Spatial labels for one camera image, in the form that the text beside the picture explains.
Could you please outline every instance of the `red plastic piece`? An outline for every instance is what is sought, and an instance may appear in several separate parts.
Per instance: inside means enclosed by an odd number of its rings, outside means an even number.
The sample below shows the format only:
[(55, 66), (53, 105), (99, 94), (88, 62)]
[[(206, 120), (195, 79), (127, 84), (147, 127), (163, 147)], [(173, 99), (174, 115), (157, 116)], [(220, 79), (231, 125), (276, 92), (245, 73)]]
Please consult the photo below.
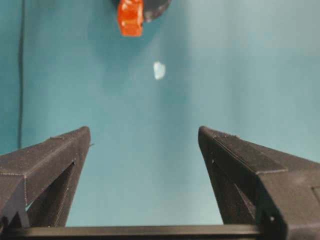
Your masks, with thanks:
[(126, 37), (140, 37), (143, 32), (144, 0), (121, 0), (118, 5), (120, 31)]

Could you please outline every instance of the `orange object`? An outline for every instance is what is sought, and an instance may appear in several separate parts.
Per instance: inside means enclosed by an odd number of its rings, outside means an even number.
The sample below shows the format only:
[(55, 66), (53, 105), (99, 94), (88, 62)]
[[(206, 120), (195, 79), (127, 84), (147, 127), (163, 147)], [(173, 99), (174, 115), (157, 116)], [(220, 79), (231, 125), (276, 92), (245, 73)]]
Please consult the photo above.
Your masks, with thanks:
[(121, 0), (118, 5), (120, 31), (126, 37), (140, 37), (143, 32), (144, 0)]

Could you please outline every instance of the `teal surface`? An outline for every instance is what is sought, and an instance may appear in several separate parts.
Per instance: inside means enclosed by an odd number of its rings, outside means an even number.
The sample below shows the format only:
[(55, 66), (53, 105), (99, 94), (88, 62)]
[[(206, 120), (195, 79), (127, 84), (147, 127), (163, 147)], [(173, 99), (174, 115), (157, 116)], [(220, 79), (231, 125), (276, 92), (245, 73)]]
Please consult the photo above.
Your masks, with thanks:
[(18, 147), (21, 0), (0, 0), (0, 155)]
[(26, 0), (23, 146), (83, 125), (94, 143), (68, 224), (221, 223), (201, 125), (319, 161), (319, 9), (174, 0), (132, 39), (108, 0)]

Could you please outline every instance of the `black metal rail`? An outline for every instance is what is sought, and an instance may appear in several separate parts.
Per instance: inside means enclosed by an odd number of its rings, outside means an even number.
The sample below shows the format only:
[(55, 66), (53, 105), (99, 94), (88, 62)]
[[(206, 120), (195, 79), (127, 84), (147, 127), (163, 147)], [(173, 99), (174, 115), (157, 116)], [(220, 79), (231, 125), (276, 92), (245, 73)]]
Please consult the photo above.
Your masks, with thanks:
[(115, 226), (115, 227), (29, 227), (13, 228), (3, 233), (2, 240), (59, 239), (134, 239), (134, 240), (255, 240), (263, 234), (256, 225), (197, 225), (197, 226)]

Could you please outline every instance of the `teal background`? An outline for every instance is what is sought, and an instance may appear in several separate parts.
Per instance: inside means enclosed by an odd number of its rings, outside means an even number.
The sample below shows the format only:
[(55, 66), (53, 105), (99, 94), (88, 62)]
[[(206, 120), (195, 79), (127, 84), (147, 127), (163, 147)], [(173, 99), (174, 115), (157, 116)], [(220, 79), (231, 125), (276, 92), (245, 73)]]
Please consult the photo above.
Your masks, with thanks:
[[(94, 143), (68, 225), (220, 224), (201, 125), (319, 161), (319, 9), (173, 0), (123, 38), (109, 0), (26, 0), (23, 146), (83, 125)], [(2, 154), (17, 148), (20, 22), (21, 1), (0, 0)]]

